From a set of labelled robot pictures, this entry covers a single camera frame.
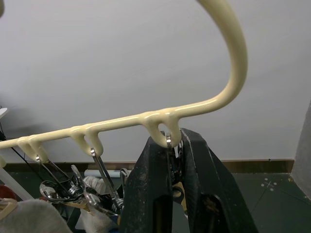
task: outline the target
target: white wall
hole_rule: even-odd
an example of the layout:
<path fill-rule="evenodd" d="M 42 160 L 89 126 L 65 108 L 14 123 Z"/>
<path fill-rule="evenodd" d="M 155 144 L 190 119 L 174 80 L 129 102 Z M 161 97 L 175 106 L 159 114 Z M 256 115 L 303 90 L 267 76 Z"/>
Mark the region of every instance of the white wall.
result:
<path fill-rule="evenodd" d="M 311 98 L 311 2 L 229 2 L 248 44 L 248 80 L 227 107 L 180 126 L 199 132 L 221 159 L 294 158 Z M 227 82 L 225 43 L 194 0 L 5 3 L 0 105 L 11 110 L 1 120 L 7 137 L 206 100 Z M 147 137 L 142 126 L 101 133 L 104 161 L 136 160 Z M 46 148 L 55 162 L 92 161 L 71 139 Z"/>

